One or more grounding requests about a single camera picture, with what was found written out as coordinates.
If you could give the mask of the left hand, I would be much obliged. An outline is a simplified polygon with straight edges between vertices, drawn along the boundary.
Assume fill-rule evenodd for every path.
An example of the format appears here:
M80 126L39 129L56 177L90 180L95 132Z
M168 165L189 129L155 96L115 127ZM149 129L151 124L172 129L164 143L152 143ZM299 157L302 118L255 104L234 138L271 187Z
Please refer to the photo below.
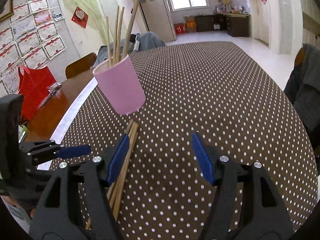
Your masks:
M16 201L15 198L11 197L11 196L1 196L2 200L4 202L6 202L7 204L11 205L11 206L14 206L14 207L20 207L20 205L18 204L18 202ZM31 218L33 218L34 216L34 213L35 213L35 209L32 209L30 212L29 212L29 215Z

